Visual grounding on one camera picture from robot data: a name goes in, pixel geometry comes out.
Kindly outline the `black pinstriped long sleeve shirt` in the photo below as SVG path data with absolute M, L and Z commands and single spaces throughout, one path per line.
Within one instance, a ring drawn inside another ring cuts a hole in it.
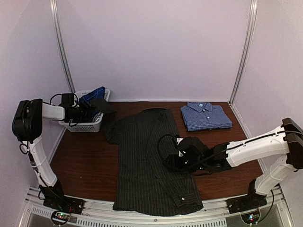
M 108 143 L 119 146 L 118 183 L 113 210 L 152 216 L 175 216 L 203 208 L 194 177 L 170 172 L 157 151 L 174 151 L 169 135 L 178 134 L 170 109 L 152 108 L 116 118 L 116 110 L 103 99 L 93 100 L 104 114 L 102 131 Z

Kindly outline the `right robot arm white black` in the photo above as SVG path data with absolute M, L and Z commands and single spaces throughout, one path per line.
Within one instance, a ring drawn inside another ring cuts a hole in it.
M 242 197 L 243 205 L 249 209 L 261 203 L 288 174 L 303 167 L 303 130 L 291 118 L 284 118 L 281 126 L 268 133 L 213 148 L 208 148 L 197 137 L 171 138 L 178 154 L 168 155 L 162 163 L 172 172 L 203 170 L 214 174 L 278 155 L 278 160 L 263 175 L 250 182 L 248 194 Z

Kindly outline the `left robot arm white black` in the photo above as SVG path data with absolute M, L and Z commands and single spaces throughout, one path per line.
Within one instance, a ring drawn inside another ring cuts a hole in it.
M 41 137 L 43 119 L 68 122 L 82 119 L 88 111 L 88 105 L 67 100 L 62 100 L 59 106 L 47 104 L 42 99 L 22 100 L 13 119 L 12 132 L 20 142 L 19 149 L 28 156 L 45 199 L 58 210 L 68 206 L 68 199 L 44 152 Z

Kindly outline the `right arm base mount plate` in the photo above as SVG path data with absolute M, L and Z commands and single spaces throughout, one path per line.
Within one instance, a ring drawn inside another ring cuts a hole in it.
M 257 209 L 267 205 L 266 196 L 240 196 L 226 201 L 230 214 Z

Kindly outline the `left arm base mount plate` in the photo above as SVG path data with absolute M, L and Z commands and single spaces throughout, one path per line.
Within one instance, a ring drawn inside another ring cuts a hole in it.
M 82 214 L 84 200 L 64 197 L 63 199 L 50 198 L 45 199 L 43 205 L 54 210 L 63 211 L 65 213 Z

